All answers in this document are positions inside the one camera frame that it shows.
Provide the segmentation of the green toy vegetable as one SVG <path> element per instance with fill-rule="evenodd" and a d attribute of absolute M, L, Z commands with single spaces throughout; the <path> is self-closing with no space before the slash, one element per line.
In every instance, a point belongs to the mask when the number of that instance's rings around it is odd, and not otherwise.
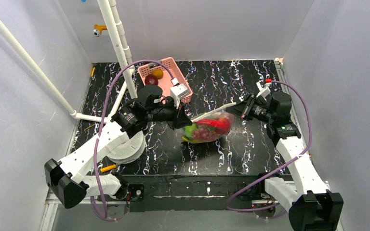
<path fill-rule="evenodd" d="M 192 124 L 191 126 L 186 126 L 183 128 L 183 135 L 188 138 L 193 138 L 194 131 L 198 131 L 197 124 Z"/>

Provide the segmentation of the yellow toy bananas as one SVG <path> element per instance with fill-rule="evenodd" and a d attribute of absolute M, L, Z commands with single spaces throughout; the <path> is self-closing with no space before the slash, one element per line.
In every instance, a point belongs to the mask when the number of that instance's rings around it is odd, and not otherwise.
<path fill-rule="evenodd" d="M 182 136 L 182 140 L 188 143 L 201 143 L 201 140 L 189 138 L 187 136 Z"/>

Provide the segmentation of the purple toy grapes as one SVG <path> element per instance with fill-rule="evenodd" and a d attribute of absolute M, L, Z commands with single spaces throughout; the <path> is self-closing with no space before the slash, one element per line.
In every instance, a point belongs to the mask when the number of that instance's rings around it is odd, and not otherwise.
<path fill-rule="evenodd" d="M 210 142 L 218 138 L 218 134 L 207 126 L 198 126 L 192 132 L 192 138 L 200 142 Z"/>

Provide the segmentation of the clear polka dot zip bag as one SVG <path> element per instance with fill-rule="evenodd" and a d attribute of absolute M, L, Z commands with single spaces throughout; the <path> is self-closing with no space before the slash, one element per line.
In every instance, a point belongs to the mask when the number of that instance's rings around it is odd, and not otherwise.
<path fill-rule="evenodd" d="M 212 142 L 227 135 L 235 116 L 225 110 L 236 103 L 228 103 L 191 119 L 192 125 L 181 129 L 181 138 L 188 143 Z"/>

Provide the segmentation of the red toy pepper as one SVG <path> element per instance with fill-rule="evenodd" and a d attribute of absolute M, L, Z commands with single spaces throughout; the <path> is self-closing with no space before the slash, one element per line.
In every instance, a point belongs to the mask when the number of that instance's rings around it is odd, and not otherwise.
<path fill-rule="evenodd" d="M 220 135 L 226 134 L 231 129 L 231 122 L 228 118 L 219 118 L 216 132 Z"/>

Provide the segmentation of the red toy chili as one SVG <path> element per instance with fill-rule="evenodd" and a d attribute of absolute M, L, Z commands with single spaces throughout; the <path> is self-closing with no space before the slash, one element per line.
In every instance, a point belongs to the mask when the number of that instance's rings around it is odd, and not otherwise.
<path fill-rule="evenodd" d="M 198 125 L 205 125 L 208 127 L 217 128 L 218 126 L 218 120 L 217 119 L 201 119 L 195 122 Z"/>

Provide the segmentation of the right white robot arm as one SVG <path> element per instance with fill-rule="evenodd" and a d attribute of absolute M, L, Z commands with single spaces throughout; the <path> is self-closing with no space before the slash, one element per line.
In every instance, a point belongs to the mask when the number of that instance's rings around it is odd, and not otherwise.
<path fill-rule="evenodd" d="M 276 150 L 285 160 L 294 181 L 292 189 L 275 169 L 256 181 L 238 190 L 226 202 L 230 203 L 253 186 L 261 186 L 268 195 L 275 198 L 289 216 L 295 231 L 341 231 L 340 216 L 344 200 L 340 193 L 332 192 L 315 170 L 308 146 L 304 145 L 299 129 L 291 120 L 291 97 L 275 92 L 267 102 L 262 96 L 249 95 L 243 101 L 226 108 L 226 112 L 250 121 L 257 119 L 267 124 L 267 135 Z"/>

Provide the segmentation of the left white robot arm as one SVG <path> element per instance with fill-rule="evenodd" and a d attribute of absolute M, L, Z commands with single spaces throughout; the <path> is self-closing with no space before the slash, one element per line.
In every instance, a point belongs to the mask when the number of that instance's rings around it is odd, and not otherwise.
<path fill-rule="evenodd" d="M 181 101 L 190 93 L 189 88 L 177 84 L 170 88 L 169 96 L 163 97 L 162 93 L 159 86 L 146 85 L 138 90 L 137 98 L 128 101 L 99 129 L 96 136 L 59 161 L 50 159 L 44 164 L 46 183 L 66 209 L 75 207 L 86 197 L 119 197 L 128 190 L 128 182 L 116 172 L 91 176 L 88 172 L 98 170 L 100 160 L 117 153 L 135 135 L 142 134 L 149 122 L 166 122 L 171 129 L 192 125 Z"/>

